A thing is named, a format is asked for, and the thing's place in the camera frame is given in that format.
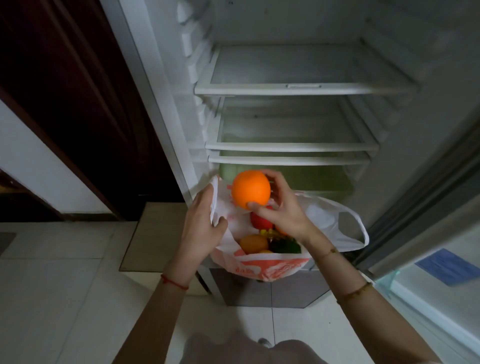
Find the person's left hand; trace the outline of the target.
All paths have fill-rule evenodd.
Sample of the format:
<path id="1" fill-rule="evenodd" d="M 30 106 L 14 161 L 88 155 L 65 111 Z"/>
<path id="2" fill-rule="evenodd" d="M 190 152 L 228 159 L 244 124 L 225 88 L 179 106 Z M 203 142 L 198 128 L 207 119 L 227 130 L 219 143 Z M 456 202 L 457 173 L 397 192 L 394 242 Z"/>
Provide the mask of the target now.
<path id="1" fill-rule="evenodd" d="M 180 258 L 195 268 L 221 242 L 213 237 L 213 227 L 218 223 L 213 223 L 210 218 L 213 194 L 213 185 L 207 184 L 197 193 L 185 217 L 178 251 Z"/>

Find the person's right hand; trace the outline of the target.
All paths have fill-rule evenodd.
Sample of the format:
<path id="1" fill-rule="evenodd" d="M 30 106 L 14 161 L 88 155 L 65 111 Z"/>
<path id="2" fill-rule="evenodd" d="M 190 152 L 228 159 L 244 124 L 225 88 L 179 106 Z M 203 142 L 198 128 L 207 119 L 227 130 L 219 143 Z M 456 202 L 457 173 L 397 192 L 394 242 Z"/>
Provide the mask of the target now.
<path id="1" fill-rule="evenodd" d="M 271 196 L 276 201 L 279 221 L 272 222 L 287 235 L 295 238 L 305 248 L 310 249 L 312 243 L 322 240 L 324 235 L 309 220 L 301 208 L 297 196 L 288 185 L 284 176 L 275 170 L 262 169 L 271 183 Z"/>

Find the large orange fruit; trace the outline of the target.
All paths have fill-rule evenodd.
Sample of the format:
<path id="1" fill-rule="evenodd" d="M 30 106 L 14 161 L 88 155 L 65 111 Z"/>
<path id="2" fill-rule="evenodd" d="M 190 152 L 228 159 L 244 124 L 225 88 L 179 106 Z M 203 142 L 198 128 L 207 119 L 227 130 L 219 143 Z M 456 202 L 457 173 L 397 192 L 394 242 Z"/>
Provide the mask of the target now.
<path id="1" fill-rule="evenodd" d="M 260 170 L 240 172 L 231 184 L 231 197 L 234 205 L 241 209 L 248 210 L 250 202 L 266 206 L 271 197 L 270 181 Z"/>

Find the white plastic shopping bag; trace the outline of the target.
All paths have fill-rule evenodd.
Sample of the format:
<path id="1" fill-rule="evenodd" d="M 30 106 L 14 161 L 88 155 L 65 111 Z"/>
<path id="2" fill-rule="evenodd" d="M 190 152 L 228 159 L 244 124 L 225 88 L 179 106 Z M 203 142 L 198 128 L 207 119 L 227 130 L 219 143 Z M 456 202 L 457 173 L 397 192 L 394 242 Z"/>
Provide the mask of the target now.
<path id="1" fill-rule="evenodd" d="M 245 254 L 239 240 L 248 235 L 260 234 L 250 222 L 250 212 L 236 207 L 231 197 L 231 185 L 219 177 L 213 185 L 213 202 L 210 218 L 217 223 L 220 217 L 228 220 L 228 228 L 219 245 L 211 252 L 212 261 L 229 273 L 262 282 L 274 282 L 300 271 L 310 261 L 310 253 L 301 246 L 300 254 L 279 254 L 270 250 Z M 359 250 L 369 244 L 369 236 L 360 216 L 338 202 L 313 195 L 297 194 L 300 205 L 310 221 L 330 240 L 338 252 Z M 344 235 L 339 228 L 341 214 L 350 215 L 358 224 L 363 242 Z"/>

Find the person's left forearm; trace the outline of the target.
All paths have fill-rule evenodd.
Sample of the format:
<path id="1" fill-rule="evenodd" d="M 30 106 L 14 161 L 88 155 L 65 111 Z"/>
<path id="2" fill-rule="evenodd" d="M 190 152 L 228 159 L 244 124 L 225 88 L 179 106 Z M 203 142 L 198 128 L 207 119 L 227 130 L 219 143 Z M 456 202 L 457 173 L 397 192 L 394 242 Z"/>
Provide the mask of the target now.
<path id="1" fill-rule="evenodd" d="M 112 364 L 164 364 L 187 290 L 198 268 L 173 258 Z"/>

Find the red fruit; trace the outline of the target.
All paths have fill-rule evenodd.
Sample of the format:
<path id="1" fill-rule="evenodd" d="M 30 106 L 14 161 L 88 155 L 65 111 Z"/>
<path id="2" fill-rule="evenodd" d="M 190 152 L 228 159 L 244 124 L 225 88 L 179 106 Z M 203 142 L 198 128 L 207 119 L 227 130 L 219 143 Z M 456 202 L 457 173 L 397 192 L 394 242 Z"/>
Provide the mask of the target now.
<path id="1" fill-rule="evenodd" d="M 275 228 L 275 225 L 269 220 L 257 215 L 254 211 L 249 214 L 251 225 L 258 230 L 271 230 Z"/>

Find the glass crisper cover shelf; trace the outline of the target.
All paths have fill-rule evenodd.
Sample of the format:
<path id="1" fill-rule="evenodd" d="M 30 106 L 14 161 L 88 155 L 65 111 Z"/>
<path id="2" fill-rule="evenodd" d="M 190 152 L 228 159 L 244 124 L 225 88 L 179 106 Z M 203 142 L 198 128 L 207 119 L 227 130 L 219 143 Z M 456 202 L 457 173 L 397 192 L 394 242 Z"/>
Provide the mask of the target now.
<path id="1" fill-rule="evenodd" d="M 249 152 L 211 151 L 210 163 L 262 166 L 350 166 L 368 165 L 366 152 Z"/>

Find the clear crisper drawer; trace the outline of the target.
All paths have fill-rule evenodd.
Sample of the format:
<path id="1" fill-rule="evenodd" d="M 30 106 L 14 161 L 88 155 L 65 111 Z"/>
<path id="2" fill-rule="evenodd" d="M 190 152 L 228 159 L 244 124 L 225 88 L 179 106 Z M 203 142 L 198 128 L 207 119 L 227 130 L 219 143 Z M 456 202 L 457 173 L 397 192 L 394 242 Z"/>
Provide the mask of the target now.
<path id="1" fill-rule="evenodd" d="M 273 170 L 283 174 L 290 188 L 297 191 L 350 195 L 354 187 L 341 166 L 265 166 L 223 163 L 219 175 L 232 182 L 241 172 Z"/>

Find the brown floor mat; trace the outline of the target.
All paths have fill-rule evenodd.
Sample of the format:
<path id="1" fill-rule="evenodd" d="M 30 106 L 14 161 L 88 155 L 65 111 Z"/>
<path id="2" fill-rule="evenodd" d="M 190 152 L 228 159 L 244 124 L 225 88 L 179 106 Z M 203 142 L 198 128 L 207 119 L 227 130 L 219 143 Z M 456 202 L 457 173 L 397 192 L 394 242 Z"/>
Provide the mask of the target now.
<path id="1" fill-rule="evenodd" d="M 187 210 L 185 202 L 147 202 L 119 271 L 163 272 L 175 253 Z"/>

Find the wide glass refrigerator shelf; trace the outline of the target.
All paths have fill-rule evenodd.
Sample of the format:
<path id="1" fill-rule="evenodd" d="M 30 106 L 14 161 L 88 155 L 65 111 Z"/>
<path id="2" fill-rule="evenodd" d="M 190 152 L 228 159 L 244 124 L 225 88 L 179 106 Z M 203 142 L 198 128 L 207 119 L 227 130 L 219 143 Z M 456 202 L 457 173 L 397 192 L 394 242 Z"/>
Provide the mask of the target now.
<path id="1" fill-rule="evenodd" d="M 418 86 L 366 46 L 219 45 L 197 96 L 402 95 Z"/>

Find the person's gray shorts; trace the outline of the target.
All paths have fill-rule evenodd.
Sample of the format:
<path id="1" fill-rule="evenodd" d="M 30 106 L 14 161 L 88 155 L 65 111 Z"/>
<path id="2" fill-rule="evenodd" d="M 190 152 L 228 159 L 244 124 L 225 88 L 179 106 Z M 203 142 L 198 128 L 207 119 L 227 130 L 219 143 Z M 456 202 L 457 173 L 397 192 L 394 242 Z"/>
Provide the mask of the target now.
<path id="1" fill-rule="evenodd" d="M 179 364 L 328 364 L 306 343 L 285 340 L 267 349 L 241 331 L 222 343 L 202 333 L 185 343 Z"/>

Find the white refrigerator door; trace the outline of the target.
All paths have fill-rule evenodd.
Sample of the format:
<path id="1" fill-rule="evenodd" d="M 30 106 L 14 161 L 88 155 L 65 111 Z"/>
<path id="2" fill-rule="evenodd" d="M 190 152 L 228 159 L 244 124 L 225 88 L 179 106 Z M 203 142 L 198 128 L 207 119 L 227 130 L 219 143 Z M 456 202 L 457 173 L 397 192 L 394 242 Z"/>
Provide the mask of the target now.
<path id="1" fill-rule="evenodd" d="M 480 121 L 369 228 L 353 264 L 445 364 L 480 364 L 480 278 L 449 287 L 415 265 L 447 249 L 480 268 Z"/>

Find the white refrigerator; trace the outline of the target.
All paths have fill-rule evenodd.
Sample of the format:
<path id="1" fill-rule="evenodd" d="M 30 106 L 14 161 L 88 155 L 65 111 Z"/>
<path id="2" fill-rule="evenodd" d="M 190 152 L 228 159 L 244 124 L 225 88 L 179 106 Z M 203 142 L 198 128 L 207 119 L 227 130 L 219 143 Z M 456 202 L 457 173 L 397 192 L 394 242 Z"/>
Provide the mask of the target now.
<path id="1" fill-rule="evenodd" d="M 221 98 L 343 97 L 379 144 L 341 166 L 336 200 L 368 229 L 480 114 L 480 0 L 100 0 L 187 204 L 215 174 L 207 136 Z M 360 44 L 414 81 L 411 94 L 205 96 L 195 86 L 219 45 Z M 357 222 L 339 228 L 363 242 Z"/>

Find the blue sticker label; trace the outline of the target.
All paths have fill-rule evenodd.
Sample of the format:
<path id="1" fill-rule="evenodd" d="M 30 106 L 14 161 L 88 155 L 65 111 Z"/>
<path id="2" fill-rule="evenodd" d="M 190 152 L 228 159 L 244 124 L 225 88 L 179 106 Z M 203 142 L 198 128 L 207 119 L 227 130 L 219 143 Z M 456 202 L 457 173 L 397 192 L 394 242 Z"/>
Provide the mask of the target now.
<path id="1" fill-rule="evenodd" d="M 480 279 L 479 267 L 445 248 L 418 260 L 415 265 L 449 287 Z"/>

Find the dark wooden door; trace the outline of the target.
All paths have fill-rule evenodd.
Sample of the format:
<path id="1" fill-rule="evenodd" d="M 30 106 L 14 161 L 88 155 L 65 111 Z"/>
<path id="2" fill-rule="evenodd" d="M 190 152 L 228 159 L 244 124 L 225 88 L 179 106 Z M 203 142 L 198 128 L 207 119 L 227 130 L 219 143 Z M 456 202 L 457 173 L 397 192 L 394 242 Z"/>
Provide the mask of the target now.
<path id="1" fill-rule="evenodd" d="M 0 100 L 115 217 L 184 203 L 100 0 L 0 0 Z"/>

